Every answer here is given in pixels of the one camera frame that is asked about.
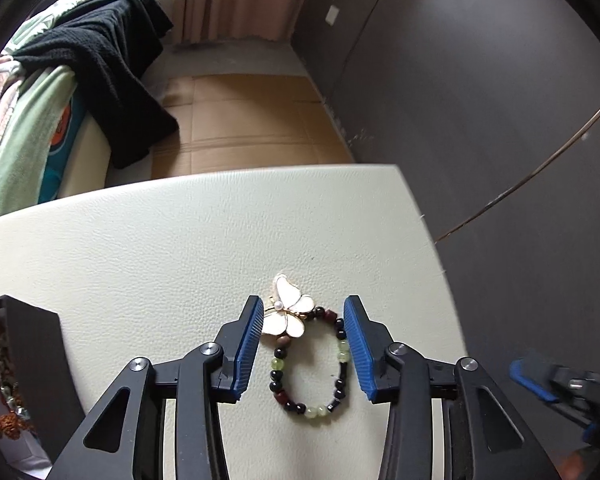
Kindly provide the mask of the person right hand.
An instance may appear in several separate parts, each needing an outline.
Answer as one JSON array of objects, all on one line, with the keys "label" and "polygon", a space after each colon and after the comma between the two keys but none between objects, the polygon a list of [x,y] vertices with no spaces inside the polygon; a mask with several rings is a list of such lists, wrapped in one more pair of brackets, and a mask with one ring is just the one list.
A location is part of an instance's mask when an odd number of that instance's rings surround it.
[{"label": "person right hand", "polygon": [[571,453],[559,466],[562,480],[587,479],[600,464],[600,450],[587,446]]}]

